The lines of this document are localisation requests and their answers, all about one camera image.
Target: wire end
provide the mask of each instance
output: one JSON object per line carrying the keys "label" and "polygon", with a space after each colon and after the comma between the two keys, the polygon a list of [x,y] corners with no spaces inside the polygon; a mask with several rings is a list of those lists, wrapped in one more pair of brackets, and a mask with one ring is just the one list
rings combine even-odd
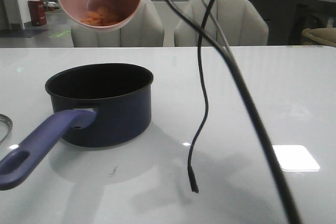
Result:
{"label": "wire end", "polygon": [[188,166],[188,176],[189,176],[191,191],[198,194],[200,191],[198,189],[195,174],[191,166]]}

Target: chair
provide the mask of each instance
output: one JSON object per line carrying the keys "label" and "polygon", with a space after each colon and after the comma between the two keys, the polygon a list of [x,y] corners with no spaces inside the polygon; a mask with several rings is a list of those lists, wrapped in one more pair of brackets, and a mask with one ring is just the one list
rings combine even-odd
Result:
{"label": "chair", "polygon": [[141,0],[134,17],[121,29],[96,32],[82,25],[71,27],[74,47],[162,47],[164,30],[151,0]]}
{"label": "chair", "polygon": [[[205,7],[201,0],[190,0],[185,14],[202,23]],[[216,0],[212,14],[222,28],[230,46],[265,46],[268,40],[268,26],[258,11],[248,0]],[[224,45],[211,18],[208,18],[205,29]],[[198,33],[186,22],[180,20],[174,31],[174,43],[177,47],[197,46]],[[202,46],[210,46],[203,39]]]}
{"label": "chair", "polygon": [[310,29],[306,28],[302,31],[303,45],[323,45],[336,47],[336,28],[324,27]]}

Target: white chair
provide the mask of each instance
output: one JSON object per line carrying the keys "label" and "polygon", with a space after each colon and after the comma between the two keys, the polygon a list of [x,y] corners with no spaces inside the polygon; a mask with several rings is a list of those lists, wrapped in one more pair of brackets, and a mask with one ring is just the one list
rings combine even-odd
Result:
{"label": "white chair", "polygon": [[96,32],[82,25],[71,27],[74,47],[162,47],[164,29],[151,0],[141,0],[133,18],[121,29]]}
{"label": "white chair", "polygon": [[[217,19],[230,46],[265,46],[268,40],[268,26],[252,3],[248,0],[216,0],[212,14]],[[186,15],[199,24],[205,13],[201,0],[190,0],[186,6]],[[224,45],[211,18],[208,18],[205,29]],[[177,47],[197,46],[198,33],[186,22],[180,20],[174,31],[174,42]],[[203,39],[202,46],[209,46]]]}

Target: dark blue saucepan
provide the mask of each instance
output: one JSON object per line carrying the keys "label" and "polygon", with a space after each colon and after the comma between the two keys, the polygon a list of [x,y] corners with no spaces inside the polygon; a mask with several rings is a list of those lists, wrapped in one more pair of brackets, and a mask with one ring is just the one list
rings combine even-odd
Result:
{"label": "dark blue saucepan", "polygon": [[65,70],[46,82],[55,112],[0,161],[0,190],[21,184],[56,142],[106,147],[141,134],[151,121],[153,74],[125,63]]}

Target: handle hole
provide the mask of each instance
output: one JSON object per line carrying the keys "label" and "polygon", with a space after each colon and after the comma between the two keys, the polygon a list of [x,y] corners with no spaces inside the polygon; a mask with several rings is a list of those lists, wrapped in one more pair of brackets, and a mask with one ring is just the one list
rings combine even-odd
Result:
{"label": "handle hole", "polygon": [[20,151],[16,153],[9,153],[0,165],[0,175],[12,173],[29,157],[28,151]]}

